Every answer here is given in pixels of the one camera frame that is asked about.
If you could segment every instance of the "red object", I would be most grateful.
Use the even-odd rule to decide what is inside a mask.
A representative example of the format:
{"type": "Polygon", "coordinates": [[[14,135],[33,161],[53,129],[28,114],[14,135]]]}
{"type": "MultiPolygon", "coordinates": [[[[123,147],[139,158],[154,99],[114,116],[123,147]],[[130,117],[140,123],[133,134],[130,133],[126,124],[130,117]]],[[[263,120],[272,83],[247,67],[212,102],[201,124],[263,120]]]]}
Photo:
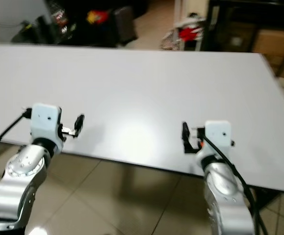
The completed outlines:
{"type": "Polygon", "coordinates": [[[179,32],[179,38],[181,38],[183,41],[187,42],[187,41],[193,41],[198,32],[193,32],[194,30],[196,30],[198,28],[185,28],[183,30],[181,30],[179,32]]]}

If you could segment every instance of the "white table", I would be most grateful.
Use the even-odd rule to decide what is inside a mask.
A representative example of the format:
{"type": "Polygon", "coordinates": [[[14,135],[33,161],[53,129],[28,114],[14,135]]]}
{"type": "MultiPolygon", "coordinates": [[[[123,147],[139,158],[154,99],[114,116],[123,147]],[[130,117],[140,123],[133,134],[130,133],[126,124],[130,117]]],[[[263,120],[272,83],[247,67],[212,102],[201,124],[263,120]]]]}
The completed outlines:
{"type": "MultiPolygon", "coordinates": [[[[61,106],[64,126],[85,114],[64,152],[193,175],[182,122],[226,119],[246,182],[284,190],[284,94],[259,54],[0,46],[0,132],[35,102],[61,106]]],[[[3,141],[29,139],[23,120],[3,141]]]]}

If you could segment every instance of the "tiled floor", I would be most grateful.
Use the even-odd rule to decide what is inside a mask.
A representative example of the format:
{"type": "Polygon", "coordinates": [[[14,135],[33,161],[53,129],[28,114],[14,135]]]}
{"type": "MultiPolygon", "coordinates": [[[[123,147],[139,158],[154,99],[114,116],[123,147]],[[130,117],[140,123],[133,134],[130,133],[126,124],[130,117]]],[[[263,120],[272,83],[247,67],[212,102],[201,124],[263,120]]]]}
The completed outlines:
{"type": "MultiPolygon", "coordinates": [[[[136,20],[139,39],[128,48],[159,48],[173,24],[174,0],[164,2],[136,20]]],[[[0,175],[17,150],[0,146],[0,175]]],[[[261,215],[270,235],[284,235],[284,195],[261,215]]],[[[67,154],[54,157],[37,192],[26,234],[35,227],[48,235],[211,234],[202,180],[67,154]]]]}

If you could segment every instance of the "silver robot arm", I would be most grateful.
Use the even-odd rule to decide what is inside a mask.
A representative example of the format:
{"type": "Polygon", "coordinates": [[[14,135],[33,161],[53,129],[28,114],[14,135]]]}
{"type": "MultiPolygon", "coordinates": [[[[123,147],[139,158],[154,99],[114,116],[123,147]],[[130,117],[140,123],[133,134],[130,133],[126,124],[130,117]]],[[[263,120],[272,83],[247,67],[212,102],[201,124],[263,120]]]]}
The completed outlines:
{"type": "Polygon", "coordinates": [[[57,106],[32,107],[32,143],[7,162],[0,180],[0,234],[24,234],[36,191],[46,179],[51,158],[61,152],[64,135],[79,135],[84,115],[78,117],[74,129],[63,127],[60,117],[61,109],[57,106]]]}
{"type": "Polygon", "coordinates": [[[188,142],[189,130],[183,123],[182,139],[186,153],[196,153],[198,166],[204,171],[205,200],[213,235],[254,235],[254,222],[244,202],[243,188],[231,168],[205,141],[204,134],[219,150],[229,156],[234,145],[231,141],[231,124],[227,121],[207,121],[203,128],[197,128],[198,149],[188,142]]]}

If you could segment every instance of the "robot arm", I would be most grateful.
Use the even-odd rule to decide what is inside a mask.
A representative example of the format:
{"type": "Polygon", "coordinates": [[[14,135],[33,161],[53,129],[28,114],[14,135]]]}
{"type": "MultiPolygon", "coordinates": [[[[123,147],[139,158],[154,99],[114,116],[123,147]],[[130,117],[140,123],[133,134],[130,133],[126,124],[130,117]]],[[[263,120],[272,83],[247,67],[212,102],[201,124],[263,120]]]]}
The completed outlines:
{"type": "Polygon", "coordinates": [[[79,135],[84,115],[78,117],[75,129],[63,127],[60,117],[59,107],[44,104],[32,107],[32,143],[7,162],[0,180],[0,234],[24,234],[36,191],[46,179],[53,155],[61,152],[64,135],[79,135]]]}
{"type": "Polygon", "coordinates": [[[254,223],[245,205],[243,188],[238,184],[231,168],[213,147],[203,141],[205,135],[224,155],[229,156],[231,125],[227,121],[207,121],[197,128],[198,148],[189,143],[189,129],[183,123],[182,139],[185,153],[196,153],[196,163],[204,171],[205,200],[214,235],[253,235],[254,223]]]}

